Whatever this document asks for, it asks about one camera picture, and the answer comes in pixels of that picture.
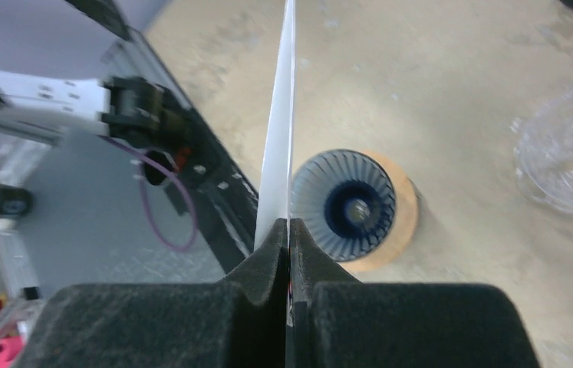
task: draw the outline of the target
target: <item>concrete floor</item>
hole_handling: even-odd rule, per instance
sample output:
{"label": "concrete floor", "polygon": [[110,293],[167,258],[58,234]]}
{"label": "concrete floor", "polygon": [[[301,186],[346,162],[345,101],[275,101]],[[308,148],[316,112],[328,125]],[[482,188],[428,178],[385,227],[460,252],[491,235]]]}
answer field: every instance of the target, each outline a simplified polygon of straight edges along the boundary
{"label": "concrete floor", "polygon": [[[573,87],[573,13],[554,0],[297,6],[295,168],[373,149],[423,194],[413,243],[358,277],[497,285],[545,366],[573,366],[573,216],[518,190],[511,129]],[[257,187],[283,7],[175,1],[147,32]]]}

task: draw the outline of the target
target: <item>circular hole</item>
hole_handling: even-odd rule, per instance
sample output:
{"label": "circular hole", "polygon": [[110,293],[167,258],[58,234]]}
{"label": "circular hole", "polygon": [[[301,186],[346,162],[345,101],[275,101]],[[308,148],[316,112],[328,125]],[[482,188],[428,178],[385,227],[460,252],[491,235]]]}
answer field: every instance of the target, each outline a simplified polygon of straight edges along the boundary
{"label": "circular hole", "polygon": [[342,238],[360,238],[380,216],[379,198],[367,183],[340,184],[329,195],[325,217],[331,230]]}
{"label": "circular hole", "polygon": [[[144,156],[155,161],[156,163],[159,163],[162,167],[169,170],[170,172],[173,172],[173,164],[165,153],[159,151],[149,151]],[[152,186],[158,186],[162,184],[164,180],[166,180],[166,176],[164,174],[147,163],[142,165],[142,170],[144,178],[146,178],[146,181]]]}

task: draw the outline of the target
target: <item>white blade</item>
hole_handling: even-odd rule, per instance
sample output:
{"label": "white blade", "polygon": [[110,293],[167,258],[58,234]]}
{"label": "white blade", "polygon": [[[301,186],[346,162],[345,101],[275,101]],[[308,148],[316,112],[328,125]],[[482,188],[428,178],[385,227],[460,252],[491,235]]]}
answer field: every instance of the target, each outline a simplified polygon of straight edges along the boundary
{"label": "white blade", "polygon": [[295,0],[286,0],[259,185],[255,249],[261,246],[276,219],[290,218],[294,102]]}

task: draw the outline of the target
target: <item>transparent container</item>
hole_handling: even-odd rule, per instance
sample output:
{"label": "transparent container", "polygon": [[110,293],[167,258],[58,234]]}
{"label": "transparent container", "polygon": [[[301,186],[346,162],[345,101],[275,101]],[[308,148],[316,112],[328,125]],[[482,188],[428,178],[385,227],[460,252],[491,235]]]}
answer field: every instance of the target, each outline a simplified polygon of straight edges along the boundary
{"label": "transparent container", "polygon": [[519,187],[529,198],[573,213],[573,91],[521,126],[515,157]]}

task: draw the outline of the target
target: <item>wooden disk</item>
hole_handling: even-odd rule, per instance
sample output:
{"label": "wooden disk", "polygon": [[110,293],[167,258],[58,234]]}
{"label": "wooden disk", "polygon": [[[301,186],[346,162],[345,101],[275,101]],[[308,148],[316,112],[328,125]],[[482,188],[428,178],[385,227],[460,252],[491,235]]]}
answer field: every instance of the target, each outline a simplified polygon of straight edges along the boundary
{"label": "wooden disk", "polygon": [[420,215],[415,187],[401,167],[380,153],[374,151],[362,153],[381,165],[390,177],[394,187],[396,209],[390,232],[378,247],[364,257],[339,263],[350,272],[372,271],[391,263],[413,239]]}

